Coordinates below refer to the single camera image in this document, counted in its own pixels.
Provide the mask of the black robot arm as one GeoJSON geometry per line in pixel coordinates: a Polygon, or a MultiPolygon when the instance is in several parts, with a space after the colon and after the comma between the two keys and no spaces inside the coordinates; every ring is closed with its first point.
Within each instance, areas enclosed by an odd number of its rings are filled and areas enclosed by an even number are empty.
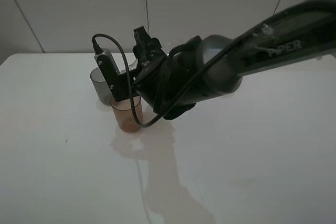
{"type": "Polygon", "coordinates": [[[138,41],[134,90],[172,120],[196,103],[234,93],[244,76],[335,53],[335,0],[306,0],[235,39],[196,36],[167,55],[138,41]]]}

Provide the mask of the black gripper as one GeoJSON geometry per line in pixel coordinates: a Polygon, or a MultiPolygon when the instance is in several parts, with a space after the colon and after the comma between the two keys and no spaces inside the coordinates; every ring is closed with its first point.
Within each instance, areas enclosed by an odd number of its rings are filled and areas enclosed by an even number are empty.
{"type": "Polygon", "coordinates": [[[133,53],[138,61],[147,61],[133,82],[134,90],[153,109],[167,103],[171,69],[167,70],[168,56],[161,50],[160,41],[151,37],[143,26],[133,30],[136,45],[133,53]]]}

